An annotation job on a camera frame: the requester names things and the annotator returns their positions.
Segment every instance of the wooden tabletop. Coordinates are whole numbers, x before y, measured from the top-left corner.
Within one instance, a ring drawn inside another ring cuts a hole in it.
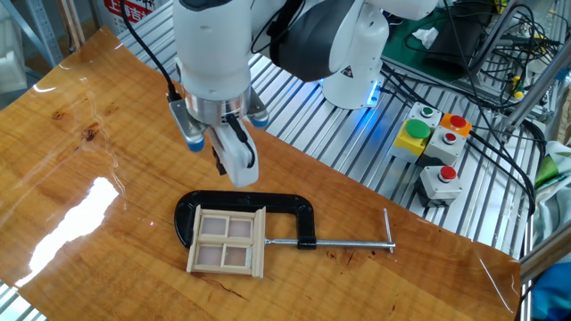
[[[178,199],[234,190],[211,148],[187,150],[162,76],[108,29],[0,111],[0,279],[50,320],[513,320],[519,263],[433,225],[262,131],[260,180],[297,193],[322,239],[383,250],[269,246],[264,278],[188,274]],[[268,214],[268,238],[295,237]]]

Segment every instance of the green button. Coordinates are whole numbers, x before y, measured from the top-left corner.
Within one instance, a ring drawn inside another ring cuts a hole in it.
[[[430,127],[422,120],[410,119],[405,129],[414,138],[425,139],[430,137]]]
[[[426,117],[426,118],[430,118],[433,114],[432,108],[429,107],[425,107],[422,109],[422,112],[420,112],[422,114],[422,116]]]

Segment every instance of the blue light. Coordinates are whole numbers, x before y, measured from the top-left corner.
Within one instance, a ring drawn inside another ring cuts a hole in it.
[[[367,105],[374,106],[377,105],[377,101],[373,101],[373,97],[375,96],[375,92],[377,90],[378,80],[375,80],[373,83],[373,87],[371,88],[370,92],[368,93]]]

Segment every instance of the window pane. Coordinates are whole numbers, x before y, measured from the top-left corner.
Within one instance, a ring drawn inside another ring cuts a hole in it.
[[[224,265],[231,266],[246,266],[246,250],[245,248],[226,247],[226,258],[224,258]]]
[[[224,235],[226,233],[226,220],[224,218],[203,218],[202,234]]]
[[[222,245],[205,246],[201,245],[198,251],[198,260],[196,264],[220,266],[222,262]]]
[[[230,220],[228,236],[230,237],[250,237],[252,235],[252,221]]]

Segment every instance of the control box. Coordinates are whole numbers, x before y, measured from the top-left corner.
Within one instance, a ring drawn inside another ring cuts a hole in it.
[[[448,207],[462,193],[456,170],[450,166],[428,166],[414,184],[424,207]]]
[[[430,127],[423,121],[404,120],[389,153],[409,163],[416,163],[428,144],[430,134]]]
[[[440,124],[440,119],[443,117],[443,113],[434,108],[428,107],[422,103],[415,103],[407,115],[407,119],[418,119],[427,124],[432,131],[434,131],[438,124]]]
[[[472,129],[472,124],[467,122],[462,116],[452,115],[448,112],[444,113],[440,126],[466,138],[468,138],[470,129]]]
[[[460,134],[439,126],[436,128],[425,152],[418,159],[417,164],[425,166],[453,166],[466,144],[466,138]]]

